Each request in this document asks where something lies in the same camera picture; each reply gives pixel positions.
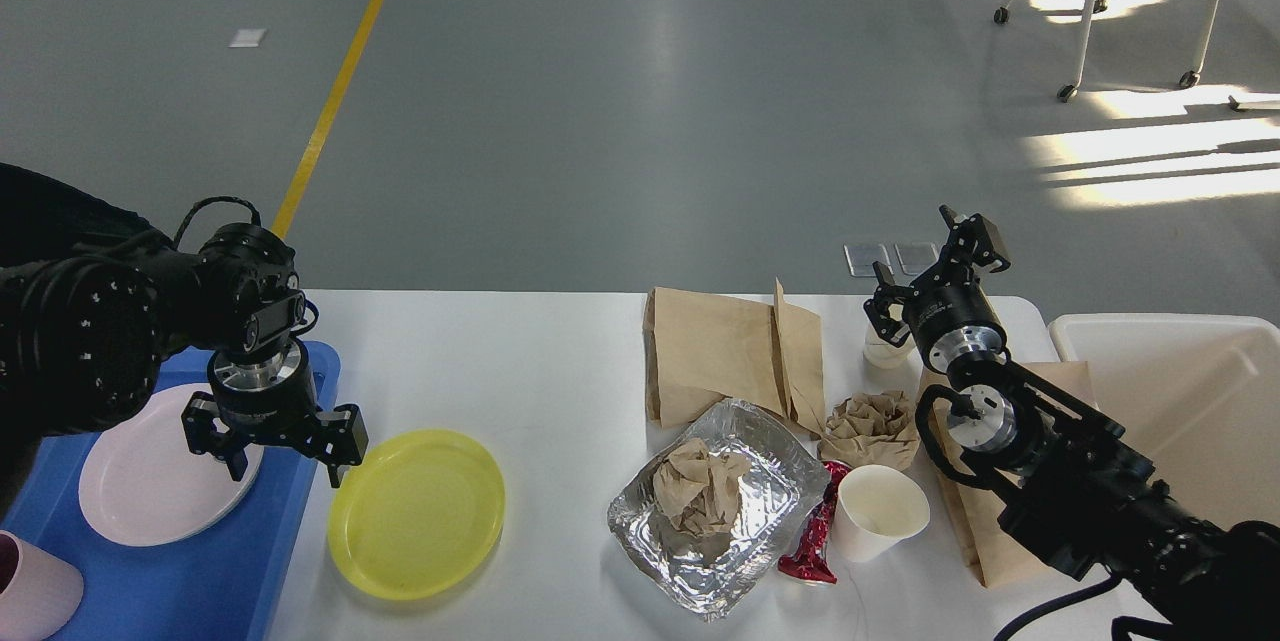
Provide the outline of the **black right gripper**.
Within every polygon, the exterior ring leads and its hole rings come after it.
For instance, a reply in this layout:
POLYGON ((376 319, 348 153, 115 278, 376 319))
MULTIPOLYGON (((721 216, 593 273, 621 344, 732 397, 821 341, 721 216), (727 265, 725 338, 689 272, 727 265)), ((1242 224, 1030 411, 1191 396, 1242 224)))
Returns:
POLYGON ((933 289, 899 285, 887 264, 874 261, 876 290, 864 303, 870 331, 902 349, 913 336, 925 367, 946 375, 964 354, 1001 357, 1007 335, 989 299, 975 284, 1011 267, 1001 232, 983 214, 960 214, 941 205, 948 235, 931 267, 933 289), (902 308, 902 319, 892 310, 902 308))

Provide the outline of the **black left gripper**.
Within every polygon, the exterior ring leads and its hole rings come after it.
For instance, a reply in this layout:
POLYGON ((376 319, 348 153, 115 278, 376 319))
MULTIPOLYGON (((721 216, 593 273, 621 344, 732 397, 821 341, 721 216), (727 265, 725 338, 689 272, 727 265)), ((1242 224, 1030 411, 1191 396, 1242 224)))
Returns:
POLYGON ((252 444, 291 448, 324 464, 332 489, 364 463, 369 432, 357 404, 320 409, 308 351, 289 342, 260 363, 233 363, 216 353, 207 366, 210 392, 192 392, 182 412, 187 447, 225 464, 236 482, 250 468, 252 444), (225 430, 218 427, 221 422, 225 430))

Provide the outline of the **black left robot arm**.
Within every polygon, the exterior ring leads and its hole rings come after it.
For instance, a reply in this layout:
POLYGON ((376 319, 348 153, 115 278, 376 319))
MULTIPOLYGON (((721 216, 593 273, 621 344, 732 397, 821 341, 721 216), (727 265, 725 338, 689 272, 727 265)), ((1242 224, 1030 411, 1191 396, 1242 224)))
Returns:
POLYGON ((65 258, 3 271, 3 441, 102 432, 134 418, 161 363, 209 351, 207 390, 180 416, 196 455, 248 468, 250 445, 325 464, 333 486, 364 462, 355 404, 323 409, 302 336, 317 321, 296 253, 251 214, 195 253, 155 228, 86 235, 65 258))

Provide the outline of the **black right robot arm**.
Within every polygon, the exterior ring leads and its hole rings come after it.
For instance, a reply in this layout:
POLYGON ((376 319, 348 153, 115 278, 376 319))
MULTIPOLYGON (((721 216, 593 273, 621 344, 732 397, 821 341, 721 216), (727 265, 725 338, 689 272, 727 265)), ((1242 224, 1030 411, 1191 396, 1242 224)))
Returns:
POLYGON ((1096 566, 1108 573, 1021 613, 998 638, 1129 583, 1158 619, 1119 615, 1115 640, 1275 640, 1277 527, 1222 530, 1190 514, 1123 441, 1121 423, 1016 363, 980 287, 1010 266, 998 228, 982 214, 940 212, 948 235, 936 261, 909 284, 873 264, 864 305, 882 342, 914 342, 943 377, 916 400, 922 447, 946 479, 998 498, 998 527, 1038 560, 1074 580, 1096 566))

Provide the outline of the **brown paper bag under arm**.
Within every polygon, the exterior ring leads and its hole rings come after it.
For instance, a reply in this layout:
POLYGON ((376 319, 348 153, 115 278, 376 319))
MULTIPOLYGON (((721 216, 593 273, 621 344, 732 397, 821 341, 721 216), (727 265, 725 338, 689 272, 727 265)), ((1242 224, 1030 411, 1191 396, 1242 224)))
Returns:
MULTIPOLYGON (((1096 408, 1089 363, 1085 360, 1032 362, 1027 368, 1096 408)), ((1050 568, 998 526, 1005 504, 988 490, 955 484, 936 470, 950 525, 966 568, 986 589, 1023 582, 1050 568)))

